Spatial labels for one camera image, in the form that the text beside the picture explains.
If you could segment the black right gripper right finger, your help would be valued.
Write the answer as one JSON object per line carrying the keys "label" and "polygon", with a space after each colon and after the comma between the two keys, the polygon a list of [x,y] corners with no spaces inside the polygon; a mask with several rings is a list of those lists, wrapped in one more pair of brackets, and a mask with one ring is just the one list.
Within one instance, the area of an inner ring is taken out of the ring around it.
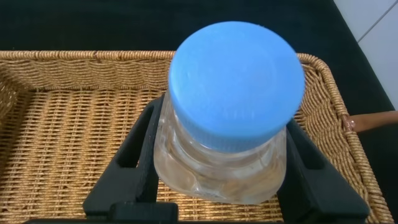
{"label": "black right gripper right finger", "polygon": [[287,170],[277,196],[285,223],[364,223],[369,207],[295,120],[287,124]]}

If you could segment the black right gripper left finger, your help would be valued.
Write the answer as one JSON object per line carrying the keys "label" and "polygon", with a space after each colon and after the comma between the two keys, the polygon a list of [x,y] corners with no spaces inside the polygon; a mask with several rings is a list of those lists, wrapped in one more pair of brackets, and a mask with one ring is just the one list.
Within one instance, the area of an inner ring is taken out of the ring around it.
{"label": "black right gripper left finger", "polygon": [[143,109],[111,162],[83,202],[88,218],[107,217],[118,202],[155,202],[159,178],[154,143],[164,97]]}

